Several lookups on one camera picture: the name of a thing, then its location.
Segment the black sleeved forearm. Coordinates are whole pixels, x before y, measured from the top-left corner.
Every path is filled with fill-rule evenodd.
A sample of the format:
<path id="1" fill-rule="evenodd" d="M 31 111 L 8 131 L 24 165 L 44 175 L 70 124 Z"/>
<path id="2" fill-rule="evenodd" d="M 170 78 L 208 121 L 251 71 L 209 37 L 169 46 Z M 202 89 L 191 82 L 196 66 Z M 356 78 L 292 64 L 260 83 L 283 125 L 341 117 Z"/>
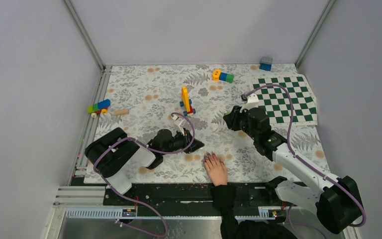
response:
<path id="1" fill-rule="evenodd" d="M 211 189 L 213 206 L 220 211 L 222 223 L 220 232 L 223 239 L 294 239 L 296 236 L 287 228 L 275 223 L 242 221 L 235 219 L 233 211 L 236 187 L 219 185 Z"/>

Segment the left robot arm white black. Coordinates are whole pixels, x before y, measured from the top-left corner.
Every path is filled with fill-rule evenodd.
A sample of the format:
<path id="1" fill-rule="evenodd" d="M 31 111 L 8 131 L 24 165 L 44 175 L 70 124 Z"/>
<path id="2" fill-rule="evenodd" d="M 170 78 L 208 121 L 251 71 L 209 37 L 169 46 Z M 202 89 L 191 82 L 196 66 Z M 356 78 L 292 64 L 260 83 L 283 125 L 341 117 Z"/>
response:
<path id="1" fill-rule="evenodd" d="M 168 129 L 161 129 L 145 146 L 132 139 L 123 141 L 127 137 L 127 133 L 117 127 L 85 149 L 85 156 L 93 164 L 94 171 L 107 181 L 108 186 L 116 190 L 115 198 L 124 205 L 134 200 L 132 183 L 122 171 L 129 161 L 154 169 L 163 162 L 166 152 L 190 154 L 204 147 L 204 143 L 193 139 L 192 133 L 185 128 L 176 134 Z"/>

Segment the person's hand dark nails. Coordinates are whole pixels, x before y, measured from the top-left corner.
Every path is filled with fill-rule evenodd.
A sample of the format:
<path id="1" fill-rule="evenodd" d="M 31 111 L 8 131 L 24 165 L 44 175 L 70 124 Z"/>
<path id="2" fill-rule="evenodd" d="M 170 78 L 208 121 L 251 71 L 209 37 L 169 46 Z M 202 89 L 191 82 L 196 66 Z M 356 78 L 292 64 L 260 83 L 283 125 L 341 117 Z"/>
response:
<path id="1" fill-rule="evenodd" d="M 227 185 L 228 173 L 225 164 L 218 159 L 215 153 L 204 155 L 204 167 L 214 186 Z"/>

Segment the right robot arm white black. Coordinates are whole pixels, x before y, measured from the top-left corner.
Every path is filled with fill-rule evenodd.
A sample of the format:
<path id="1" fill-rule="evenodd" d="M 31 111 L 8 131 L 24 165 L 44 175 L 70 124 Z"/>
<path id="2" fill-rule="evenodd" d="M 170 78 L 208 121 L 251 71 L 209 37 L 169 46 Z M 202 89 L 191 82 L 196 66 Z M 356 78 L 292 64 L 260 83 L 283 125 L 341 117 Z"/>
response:
<path id="1" fill-rule="evenodd" d="M 287 139 L 272 130 L 263 108 L 248 110 L 234 106 L 223 119 L 228 129 L 246 133 L 258 153 L 283 166 L 305 184 L 300 186 L 284 177 L 271 180 L 270 188 L 265 192 L 268 203 L 278 205 L 285 201 L 302 207 L 316 215 L 334 234 L 348 226 L 354 227 L 358 218 L 362 219 L 360 226 L 365 223 L 366 212 L 355 180 L 349 176 L 341 178 L 326 174 L 316 164 L 298 155 Z"/>

